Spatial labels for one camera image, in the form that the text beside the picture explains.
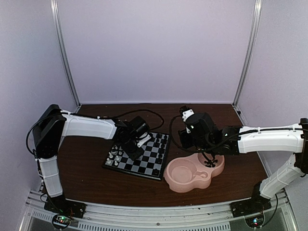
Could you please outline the black and white chessboard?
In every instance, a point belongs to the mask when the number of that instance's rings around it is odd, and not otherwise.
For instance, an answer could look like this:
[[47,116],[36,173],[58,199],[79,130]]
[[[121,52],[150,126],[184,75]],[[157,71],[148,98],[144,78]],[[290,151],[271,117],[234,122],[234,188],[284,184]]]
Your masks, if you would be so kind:
[[[112,165],[111,166],[106,165],[106,160],[109,158],[109,154],[108,154],[104,163],[102,164],[102,167],[109,169],[109,170],[114,170],[114,171],[130,174],[130,175],[135,175],[139,177],[144,177],[148,179],[162,180],[164,170],[166,167],[166,161],[167,161],[167,155],[168,155],[169,143],[170,143],[170,135],[166,133],[160,133],[160,134],[162,134],[162,137],[160,138],[160,142],[159,142],[160,146],[159,147],[155,146],[157,132],[153,132],[152,138],[141,147],[143,150],[143,154],[136,160],[131,160],[120,146],[118,146],[117,144],[113,144],[112,148],[113,147],[116,148],[117,153],[114,154],[114,158],[111,159],[113,161]],[[161,144],[162,144],[165,134],[168,135],[168,142],[164,148],[165,152],[164,152],[163,157],[159,158],[158,157],[159,149],[161,148]],[[123,151],[122,155],[118,154],[119,150]],[[116,167],[115,161],[116,161],[117,155],[120,156],[120,160],[117,161],[119,164]],[[155,169],[159,170],[159,175],[155,175]]]

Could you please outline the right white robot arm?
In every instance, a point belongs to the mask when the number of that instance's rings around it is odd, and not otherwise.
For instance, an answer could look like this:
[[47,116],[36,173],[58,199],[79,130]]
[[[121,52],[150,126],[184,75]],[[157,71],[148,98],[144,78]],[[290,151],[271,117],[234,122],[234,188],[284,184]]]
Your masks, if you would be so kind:
[[185,109],[180,113],[185,130],[180,132],[182,149],[195,146],[201,153],[239,155],[261,151],[291,152],[288,161],[257,186],[257,194],[247,201],[247,209],[257,212],[280,189],[308,173],[308,120],[271,128],[226,127],[218,129],[207,113]]

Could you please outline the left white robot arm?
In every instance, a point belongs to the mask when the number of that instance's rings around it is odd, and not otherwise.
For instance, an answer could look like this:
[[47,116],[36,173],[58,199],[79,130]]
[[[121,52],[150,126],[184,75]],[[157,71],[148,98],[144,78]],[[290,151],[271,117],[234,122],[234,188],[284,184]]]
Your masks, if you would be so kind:
[[131,121],[121,121],[116,117],[88,117],[51,104],[33,127],[34,155],[47,193],[52,198],[50,205],[59,214],[69,210],[69,202],[61,197],[63,189],[57,165],[61,139],[68,136],[113,140],[132,160],[142,155],[141,147],[152,137],[148,124],[140,116]]

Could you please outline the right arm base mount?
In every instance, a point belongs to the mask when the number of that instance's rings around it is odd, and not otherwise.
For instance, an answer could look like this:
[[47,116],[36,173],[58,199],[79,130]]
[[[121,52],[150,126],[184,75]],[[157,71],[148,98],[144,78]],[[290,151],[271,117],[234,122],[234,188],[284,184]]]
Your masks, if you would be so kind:
[[248,216],[254,213],[260,213],[271,208],[270,200],[265,201],[247,199],[230,204],[231,212],[234,218]]

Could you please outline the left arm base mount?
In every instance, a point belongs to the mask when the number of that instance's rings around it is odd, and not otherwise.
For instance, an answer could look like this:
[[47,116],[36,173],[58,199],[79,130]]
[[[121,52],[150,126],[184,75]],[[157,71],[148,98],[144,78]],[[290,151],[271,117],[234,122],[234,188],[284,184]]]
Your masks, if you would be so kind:
[[83,218],[86,211],[86,204],[74,201],[55,202],[47,200],[44,209],[67,217]]

